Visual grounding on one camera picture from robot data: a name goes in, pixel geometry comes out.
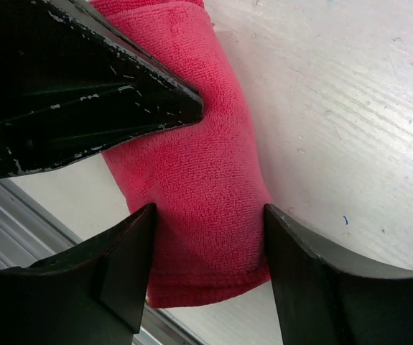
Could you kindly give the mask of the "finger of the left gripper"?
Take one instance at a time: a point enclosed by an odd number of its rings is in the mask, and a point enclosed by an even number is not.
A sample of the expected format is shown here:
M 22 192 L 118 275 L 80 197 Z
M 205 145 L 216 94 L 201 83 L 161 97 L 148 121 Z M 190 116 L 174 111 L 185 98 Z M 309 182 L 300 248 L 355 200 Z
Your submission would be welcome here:
M 203 100 L 153 60 L 119 60 L 66 1 L 0 1 L 0 178 L 73 164 L 200 122 Z
M 153 60 L 154 58 L 116 27 L 87 1 L 66 1 L 65 10 L 85 32 L 119 60 Z

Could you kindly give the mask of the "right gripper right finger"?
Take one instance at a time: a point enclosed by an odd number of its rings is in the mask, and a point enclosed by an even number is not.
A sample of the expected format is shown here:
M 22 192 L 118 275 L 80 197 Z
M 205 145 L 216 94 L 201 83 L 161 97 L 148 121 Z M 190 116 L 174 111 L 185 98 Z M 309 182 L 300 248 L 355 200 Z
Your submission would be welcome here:
M 264 237 L 285 344 L 413 344 L 413 270 L 355 253 L 272 204 Z

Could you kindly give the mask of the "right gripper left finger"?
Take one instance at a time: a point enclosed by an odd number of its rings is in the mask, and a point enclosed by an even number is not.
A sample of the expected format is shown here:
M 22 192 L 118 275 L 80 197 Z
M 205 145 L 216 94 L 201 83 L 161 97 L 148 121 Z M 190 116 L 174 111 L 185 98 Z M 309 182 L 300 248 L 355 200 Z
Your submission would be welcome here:
M 130 344 L 139 332 L 157 210 L 29 267 L 0 270 L 0 344 Z

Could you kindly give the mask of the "pink towel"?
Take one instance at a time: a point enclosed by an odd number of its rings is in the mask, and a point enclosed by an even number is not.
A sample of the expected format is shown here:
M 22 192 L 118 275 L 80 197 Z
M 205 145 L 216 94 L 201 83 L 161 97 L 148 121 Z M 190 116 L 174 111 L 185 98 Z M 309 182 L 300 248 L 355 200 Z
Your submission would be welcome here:
M 135 43 L 199 90 L 203 120 L 103 153 L 130 211 L 157 207 L 153 308 L 202 306 L 268 281 L 254 125 L 202 1 L 94 1 Z

